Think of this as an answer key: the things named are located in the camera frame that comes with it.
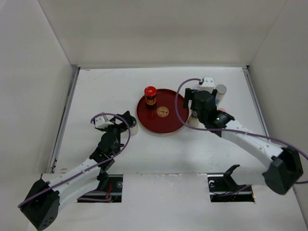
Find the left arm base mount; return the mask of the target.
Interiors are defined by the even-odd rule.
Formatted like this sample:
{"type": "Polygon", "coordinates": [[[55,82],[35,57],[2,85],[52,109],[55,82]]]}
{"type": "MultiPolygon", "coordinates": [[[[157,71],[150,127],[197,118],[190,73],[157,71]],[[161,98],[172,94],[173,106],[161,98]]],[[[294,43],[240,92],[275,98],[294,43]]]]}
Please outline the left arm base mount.
{"type": "Polygon", "coordinates": [[[92,190],[78,198],[78,203],[121,203],[123,190],[123,175],[109,175],[104,172],[98,176],[99,184],[92,190]]]}

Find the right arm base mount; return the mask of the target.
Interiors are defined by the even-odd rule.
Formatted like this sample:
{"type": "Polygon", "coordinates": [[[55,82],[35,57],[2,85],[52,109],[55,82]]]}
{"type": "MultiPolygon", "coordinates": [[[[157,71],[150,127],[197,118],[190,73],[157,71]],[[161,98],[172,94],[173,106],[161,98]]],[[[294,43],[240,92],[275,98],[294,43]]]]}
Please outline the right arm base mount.
{"type": "Polygon", "coordinates": [[[225,172],[207,174],[212,203],[255,202],[252,185],[237,184],[231,176],[239,166],[233,165],[225,172]]]}

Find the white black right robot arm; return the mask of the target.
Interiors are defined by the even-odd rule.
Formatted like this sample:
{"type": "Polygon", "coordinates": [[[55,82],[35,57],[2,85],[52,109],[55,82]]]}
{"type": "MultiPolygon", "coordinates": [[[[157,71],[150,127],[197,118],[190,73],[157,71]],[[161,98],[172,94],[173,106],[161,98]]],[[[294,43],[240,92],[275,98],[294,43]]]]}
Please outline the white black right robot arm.
{"type": "Polygon", "coordinates": [[[215,91],[186,88],[183,107],[196,112],[206,131],[233,142],[258,159],[267,168],[262,173],[265,184],[277,194],[286,194],[303,175],[299,152],[246,129],[233,116],[217,109],[215,96],[215,91]]]}

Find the pink cap spice bottle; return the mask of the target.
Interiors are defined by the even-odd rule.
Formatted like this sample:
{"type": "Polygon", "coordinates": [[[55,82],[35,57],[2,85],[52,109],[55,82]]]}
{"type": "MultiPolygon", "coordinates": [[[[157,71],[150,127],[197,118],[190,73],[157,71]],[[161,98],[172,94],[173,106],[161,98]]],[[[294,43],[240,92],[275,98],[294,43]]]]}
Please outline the pink cap spice bottle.
{"type": "Polygon", "coordinates": [[[227,114],[226,110],[224,109],[218,109],[219,114],[227,114]]]}

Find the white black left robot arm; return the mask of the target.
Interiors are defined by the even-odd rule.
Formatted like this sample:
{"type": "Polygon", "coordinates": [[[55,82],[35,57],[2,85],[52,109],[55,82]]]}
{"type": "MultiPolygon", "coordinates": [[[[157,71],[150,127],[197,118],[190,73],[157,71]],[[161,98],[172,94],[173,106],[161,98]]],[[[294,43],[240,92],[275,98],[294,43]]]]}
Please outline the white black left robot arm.
{"type": "Polygon", "coordinates": [[[90,121],[103,135],[94,152],[79,166],[56,179],[40,178],[29,190],[18,208],[38,231],[48,228],[58,213],[68,204],[81,199],[91,191],[103,192],[108,186],[107,170],[127,144],[121,143],[121,134],[132,135],[137,121],[129,111],[123,114],[100,113],[90,121]]]}

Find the silver cap blue band bottle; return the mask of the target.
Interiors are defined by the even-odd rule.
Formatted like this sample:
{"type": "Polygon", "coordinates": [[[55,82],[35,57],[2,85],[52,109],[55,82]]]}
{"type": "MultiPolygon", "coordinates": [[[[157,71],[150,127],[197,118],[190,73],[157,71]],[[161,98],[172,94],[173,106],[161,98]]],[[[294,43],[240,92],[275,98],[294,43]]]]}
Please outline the silver cap blue band bottle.
{"type": "Polygon", "coordinates": [[[215,102],[216,102],[216,106],[219,106],[219,104],[222,102],[224,95],[227,92],[227,87],[223,84],[218,84],[215,87],[215,90],[217,91],[215,102]]]}

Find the small black cap bottle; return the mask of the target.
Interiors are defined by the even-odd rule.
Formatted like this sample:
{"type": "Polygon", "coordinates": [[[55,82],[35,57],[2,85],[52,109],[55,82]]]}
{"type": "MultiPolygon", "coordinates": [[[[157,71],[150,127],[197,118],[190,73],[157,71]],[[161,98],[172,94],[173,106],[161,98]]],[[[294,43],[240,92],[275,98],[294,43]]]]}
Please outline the small black cap bottle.
{"type": "Polygon", "coordinates": [[[190,115],[188,121],[187,121],[188,125],[190,127],[196,128],[199,126],[199,120],[197,117],[194,117],[193,115],[190,115]]]}

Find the red lid chili sauce jar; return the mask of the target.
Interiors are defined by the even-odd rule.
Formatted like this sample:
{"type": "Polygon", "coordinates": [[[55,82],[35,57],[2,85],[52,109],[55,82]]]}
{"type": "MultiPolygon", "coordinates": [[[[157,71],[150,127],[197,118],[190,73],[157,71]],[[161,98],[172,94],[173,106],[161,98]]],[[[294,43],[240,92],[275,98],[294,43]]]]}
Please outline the red lid chili sauce jar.
{"type": "Polygon", "coordinates": [[[149,108],[156,107],[157,89],[153,86],[148,86],[144,89],[146,106],[149,108]]]}

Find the white cap spice bottle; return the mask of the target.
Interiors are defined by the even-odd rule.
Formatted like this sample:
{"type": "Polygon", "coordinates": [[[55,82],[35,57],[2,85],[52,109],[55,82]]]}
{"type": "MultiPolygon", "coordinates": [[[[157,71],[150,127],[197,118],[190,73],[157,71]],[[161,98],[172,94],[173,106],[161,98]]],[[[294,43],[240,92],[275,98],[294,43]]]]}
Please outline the white cap spice bottle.
{"type": "Polygon", "coordinates": [[[130,133],[132,136],[136,135],[139,131],[138,123],[135,121],[133,125],[130,127],[130,133]]]}

